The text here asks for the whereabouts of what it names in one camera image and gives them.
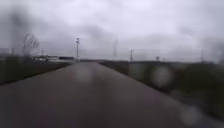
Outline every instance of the road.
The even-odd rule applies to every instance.
[[[218,127],[186,113],[189,106],[97,63],[2,86],[0,103],[2,128]]]

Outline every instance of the tree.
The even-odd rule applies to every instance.
[[[30,53],[39,46],[37,39],[30,33],[26,34],[23,43],[23,55],[29,56]]]

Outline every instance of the asphalt road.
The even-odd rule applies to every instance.
[[[116,71],[97,63],[79,63],[0,87],[0,127],[219,126],[202,119],[194,108]]]

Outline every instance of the sky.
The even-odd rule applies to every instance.
[[[20,0],[50,55],[196,61],[223,54],[222,0]],[[117,56],[113,55],[115,42]]]

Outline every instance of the street lamp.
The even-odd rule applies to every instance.
[[[76,52],[77,52],[76,55],[77,55],[77,56],[76,56],[76,59],[77,59],[77,61],[79,61],[79,43],[80,43],[80,42],[79,42],[79,38],[76,39],[76,43],[77,43],[77,50],[76,50]]]

